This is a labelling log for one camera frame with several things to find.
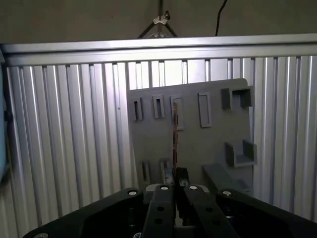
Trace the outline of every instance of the gray pegboard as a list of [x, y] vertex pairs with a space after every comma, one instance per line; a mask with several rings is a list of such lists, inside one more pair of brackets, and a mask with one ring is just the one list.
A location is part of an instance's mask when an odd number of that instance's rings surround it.
[[[191, 183], [206, 185], [202, 165], [218, 163], [252, 187], [257, 161], [249, 142], [253, 88], [245, 79], [131, 90], [127, 100], [140, 188], [161, 182], [159, 163], [172, 160], [173, 102], [179, 116], [178, 166], [188, 169]], [[150, 165], [146, 174], [143, 161]]]

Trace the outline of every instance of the cable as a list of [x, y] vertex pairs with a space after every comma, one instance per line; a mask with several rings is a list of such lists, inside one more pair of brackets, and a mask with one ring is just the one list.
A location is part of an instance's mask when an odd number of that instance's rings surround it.
[[217, 36], [217, 35], [218, 35], [218, 30], [219, 30], [219, 24], [220, 24], [221, 12], [222, 12], [222, 10], [224, 9], [224, 7], [226, 6], [227, 1], [228, 1], [228, 0], [224, 0], [224, 1], [223, 1], [223, 4], [222, 4], [222, 6], [221, 6], [221, 8], [219, 9], [219, 12], [218, 12], [218, 17], [217, 17], [217, 26], [216, 26], [216, 33], [215, 33], [215, 36]]

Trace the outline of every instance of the corrugated metal wall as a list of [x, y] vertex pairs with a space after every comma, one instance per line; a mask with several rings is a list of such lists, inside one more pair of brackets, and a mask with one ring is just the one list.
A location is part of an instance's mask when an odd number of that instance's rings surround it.
[[5, 237], [136, 185], [126, 87], [236, 77], [255, 85], [255, 197], [317, 221], [317, 57], [14, 66], [7, 75], [16, 139], [0, 195]]

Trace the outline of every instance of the ridged metal panel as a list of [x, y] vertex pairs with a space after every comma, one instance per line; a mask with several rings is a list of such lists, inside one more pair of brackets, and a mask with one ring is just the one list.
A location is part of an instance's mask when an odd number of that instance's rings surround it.
[[135, 186], [124, 72], [124, 63], [7, 68], [14, 122], [4, 237]]
[[317, 199], [317, 57], [195, 59], [129, 65], [130, 89], [247, 79], [249, 85], [255, 86], [255, 106], [250, 111], [251, 137], [258, 145], [259, 158], [259, 164], [254, 166], [254, 196], [317, 221], [313, 211]]
[[[266, 38], [275, 39], [268, 45], [265, 41], [254, 45], [251, 39], [243, 45], [211, 38], [210, 47], [209, 40], [202, 38], [199, 49], [195, 43], [200, 39], [185, 44], [189, 48], [166, 40], [158, 49], [132, 45], [118, 50], [97, 44], [98, 50], [113, 50], [109, 53], [68, 53], [65, 44], [39, 44], [40, 54], [30, 54], [34, 49], [29, 46], [5, 46], [13, 113], [8, 127], [12, 168], [9, 183], [0, 190], [0, 231], [4, 237], [21, 237], [136, 185], [127, 88], [237, 77], [255, 86], [255, 106], [250, 110], [251, 137], [258, 145], [259, 159], [254, 166], [255, 197], [317, 222], [317, 58], [310, 56], [317, 54], [317, 45], [312, 44], [313, 37], [304, 38], [311, 45], [277, 45], [288, 38], [275, 36]], [[228, 46], [213, 42], [218, 39]], [[42, 53], [54, 49], [59, 52]]]

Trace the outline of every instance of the wall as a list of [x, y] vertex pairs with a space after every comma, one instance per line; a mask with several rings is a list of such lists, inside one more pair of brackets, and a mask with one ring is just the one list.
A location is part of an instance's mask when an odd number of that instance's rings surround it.
[[[222, 0], [165, 0], [180, 37], [213, 36]], [[317, 1], [229, 0], [219, 35], [315, 32]], [[156, 0], [2, 0], [0, 42], [134, 39], [157, 15]]]

